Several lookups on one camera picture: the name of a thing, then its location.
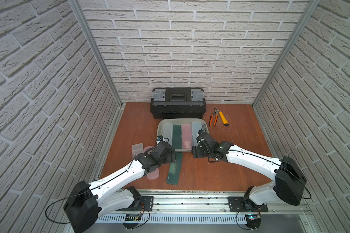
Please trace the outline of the dark green case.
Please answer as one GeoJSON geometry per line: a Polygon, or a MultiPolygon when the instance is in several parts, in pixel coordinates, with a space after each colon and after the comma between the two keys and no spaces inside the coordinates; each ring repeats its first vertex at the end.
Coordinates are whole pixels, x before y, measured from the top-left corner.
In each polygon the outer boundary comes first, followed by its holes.
{"type": "Polygon", "coordinates": [[[182,131],[181,125],[173,125],[173,140],[172,146],[175,150],[182,149],[182,131]]]}
{"type": "Polygon", "coordinates": [[[183,153],[176,152],[175,155],[176,155],[176,161],[170,164],[168,176],[166,180],[166,183],[171,185],[178,185],[179,183],[179,176],[181,172],[182,159],[183,159],[183,153]]]}

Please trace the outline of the clear rectangular case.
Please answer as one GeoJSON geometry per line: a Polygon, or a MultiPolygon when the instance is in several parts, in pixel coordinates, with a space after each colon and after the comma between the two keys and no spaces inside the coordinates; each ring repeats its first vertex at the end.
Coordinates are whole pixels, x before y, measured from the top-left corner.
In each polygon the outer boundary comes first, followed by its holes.
{"type": "Polygon", "coordinates": [[[143,152],[144,152],[144,147],[142,143],[132,145],[132,158],[134,158],[136,155],[143,152]]]}

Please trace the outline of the clear pencil case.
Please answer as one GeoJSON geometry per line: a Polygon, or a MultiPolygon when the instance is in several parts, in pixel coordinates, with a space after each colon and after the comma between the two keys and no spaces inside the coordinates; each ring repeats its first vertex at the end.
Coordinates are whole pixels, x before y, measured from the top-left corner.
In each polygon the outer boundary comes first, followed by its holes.
{"type": "Polygon", "coordinates": [[[192,122],[191,129],[193,140],[196,140],[196,138],[198,137],[198,132],[202,129],[202,123],[199,121],[192,122]]]}
{"type": "Polygon", "coordinates": [[[169,144],[172,145],[173,142],[173,124],[165,123],[162,128],[162,136],[169,138],[169,144]]]}

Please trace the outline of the pink pencil case with label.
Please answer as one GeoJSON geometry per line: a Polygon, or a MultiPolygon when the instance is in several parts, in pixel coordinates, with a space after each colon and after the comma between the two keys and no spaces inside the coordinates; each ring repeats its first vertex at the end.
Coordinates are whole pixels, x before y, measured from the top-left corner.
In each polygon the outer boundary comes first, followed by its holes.
{"type": "Polygon", "coordinates": [[[181,138],[182,138],[182,148],[184,150],[191,149],[193,146],[193,136],[192,136],[192,127],[190,124],[181,125],[181,138]]]}

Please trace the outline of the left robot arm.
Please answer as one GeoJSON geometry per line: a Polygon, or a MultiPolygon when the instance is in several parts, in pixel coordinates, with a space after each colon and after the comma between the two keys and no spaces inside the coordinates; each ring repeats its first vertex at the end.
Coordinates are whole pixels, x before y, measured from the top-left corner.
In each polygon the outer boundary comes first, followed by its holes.
{"type": "Polygon", "coordinates": [[[91,183],[77,183],[64,204],[74,232],[86,231],[99,217],[113,211],[138,206],[141,195],[135,188],[128,187],[122,192],[119,189],[154,172],[161,165],[175,161],[173,147],[161,141],[153,149],[137,154],[128,165],[109,176],[91,183]]]}

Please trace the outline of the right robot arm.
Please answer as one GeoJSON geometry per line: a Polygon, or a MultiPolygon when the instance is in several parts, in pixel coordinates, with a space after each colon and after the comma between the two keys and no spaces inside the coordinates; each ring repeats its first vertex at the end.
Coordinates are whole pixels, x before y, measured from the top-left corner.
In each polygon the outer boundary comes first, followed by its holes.
{"type": "Polygon", "coordinates": [[[198,141],[198,145],[192,147],[192,154],[194,158],[207,157],[214,162],[237,164],[269,178],[271,182],[251,186],[245,192],[241,203],[249,211],[278,200],[293,206],[301,202],[307,180],[290,157],[267,157],[226,141],[209,144],[205,140],[198,141]]]}

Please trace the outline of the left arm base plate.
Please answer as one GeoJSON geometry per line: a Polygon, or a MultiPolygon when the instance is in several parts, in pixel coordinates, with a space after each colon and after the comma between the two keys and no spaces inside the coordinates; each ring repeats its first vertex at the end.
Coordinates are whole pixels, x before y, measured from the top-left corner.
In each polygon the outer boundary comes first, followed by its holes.
{"type": "Polygon", "coordinates": [[[153,209],[154,196],[141,196],[140,200],[134,200],[134,202],[124,209],[119,209],[118,211],[140,211],[143,208],[149,212],[153,209]]]}

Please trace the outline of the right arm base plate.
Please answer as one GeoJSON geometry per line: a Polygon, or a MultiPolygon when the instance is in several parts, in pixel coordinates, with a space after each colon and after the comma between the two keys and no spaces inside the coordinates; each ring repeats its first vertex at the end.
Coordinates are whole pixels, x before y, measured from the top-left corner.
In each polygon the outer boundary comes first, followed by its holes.
{"type": "Polygon", "coordinates": [[[245,197],[227,197],[231,212],[268,212],[266,204],[256,205],[245,197]]]}

